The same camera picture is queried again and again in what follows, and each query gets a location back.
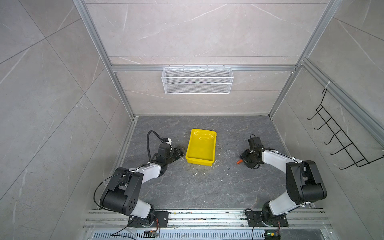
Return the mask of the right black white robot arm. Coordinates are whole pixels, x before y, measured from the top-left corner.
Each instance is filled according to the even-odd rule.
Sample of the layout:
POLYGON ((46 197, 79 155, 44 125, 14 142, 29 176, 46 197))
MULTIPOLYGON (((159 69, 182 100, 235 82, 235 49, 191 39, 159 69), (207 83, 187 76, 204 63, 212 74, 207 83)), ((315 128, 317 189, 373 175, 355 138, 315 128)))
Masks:
POLYGON ((288 212, 307 203, 314 203, 327 197, 327 190, 314 161, 302 161, 286 156, 272 149, 245 150, 238 163, 243 162, 250 169, 268 164, 286 174, 286 191, 263 206, 257 224, 272 227, 288 212))

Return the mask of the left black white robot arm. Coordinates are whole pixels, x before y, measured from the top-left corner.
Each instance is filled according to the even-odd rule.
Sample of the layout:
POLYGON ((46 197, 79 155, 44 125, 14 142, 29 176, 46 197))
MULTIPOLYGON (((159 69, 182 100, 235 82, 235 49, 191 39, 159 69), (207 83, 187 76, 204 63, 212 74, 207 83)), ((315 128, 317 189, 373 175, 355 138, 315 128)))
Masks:
POLYGON ((99 207, 132 217, 144 227, 156 222, 153 205, 139 199, 141 187, 152 179, 161 177, 168 165, 184 156, 184 148, 172 147, 169 143, 160 144, 151 161, 135 169, 117 168, 108 179, 109 183, 99 200, 99 207))

